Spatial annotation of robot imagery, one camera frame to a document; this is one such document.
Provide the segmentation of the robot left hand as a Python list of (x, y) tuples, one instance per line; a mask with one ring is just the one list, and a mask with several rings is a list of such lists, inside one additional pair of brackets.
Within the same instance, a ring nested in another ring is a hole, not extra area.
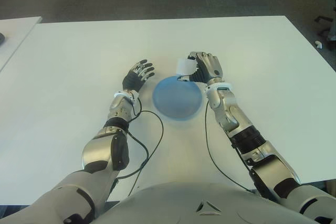
[(122, 81), (123, 90), (139, 92), (145, 82), (154, 76), (153, 63), (146, 59), (137, 62), (127, 73)]

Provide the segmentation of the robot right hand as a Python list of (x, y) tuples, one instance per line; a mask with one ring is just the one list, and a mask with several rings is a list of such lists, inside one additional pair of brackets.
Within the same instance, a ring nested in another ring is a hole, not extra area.
[(190, 52), (188, 60), (193, 62), (190, 73), (179, 74), (177, 81), (213, 84), (223, 81), (223, 71), (218, 58), (206, 52)]

